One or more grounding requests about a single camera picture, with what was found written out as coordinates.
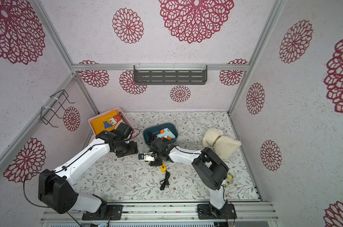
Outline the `yellow hot glue gun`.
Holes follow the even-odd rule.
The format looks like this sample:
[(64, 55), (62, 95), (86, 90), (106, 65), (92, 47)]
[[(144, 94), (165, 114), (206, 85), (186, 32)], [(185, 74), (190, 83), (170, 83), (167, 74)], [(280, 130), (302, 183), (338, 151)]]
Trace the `yellow hot glue gun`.
[(164, 164), (162, 164), (162, 165), (160, 166), (160, 169), (161, 169), (161, 172), (162, 172), (162, 173), (165, 173), (165, 172), (167, 171), (167, 168), (166, 168), (166, 166), (165, 166)]

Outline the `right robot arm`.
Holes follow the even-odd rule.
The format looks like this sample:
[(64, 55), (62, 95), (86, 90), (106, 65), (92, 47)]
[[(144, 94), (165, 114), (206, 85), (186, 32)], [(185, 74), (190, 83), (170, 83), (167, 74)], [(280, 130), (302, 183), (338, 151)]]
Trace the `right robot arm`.
[(173, 162), (192, 166), (204, 185), (209, 188), (208, 204), (198, 204), (199, 219), (237, 218), (235, 207), (225, 198), (225, 189), (233, 181), (228, 166), (208, 147), (203, 150), (188, 150), (176, 145), (168, 145), (162, 139), (151, 143), (150, 152), (139, 155), (140, 160)]

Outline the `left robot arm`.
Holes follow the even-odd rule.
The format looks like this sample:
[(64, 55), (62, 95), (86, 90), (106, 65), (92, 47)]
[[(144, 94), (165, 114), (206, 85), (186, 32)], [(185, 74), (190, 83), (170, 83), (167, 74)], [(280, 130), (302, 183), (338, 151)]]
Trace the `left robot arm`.
[(107, 201), (96, 195), (76, 192), (74, 185), (81, 175), (104, 155), (113, 152), (118, 158), (138, 153), (138, 146), (132, 141), (133, 128), (120, 123), (111, 131), (103, 130), (90, 144), (63, 165), (42, 172), (29, 172), (39, 176), (38, 199), (43, 208), (51, 208), (58, 214), (82, 211), (82, 220), (117, 219), (121, 206), (109, 206)]

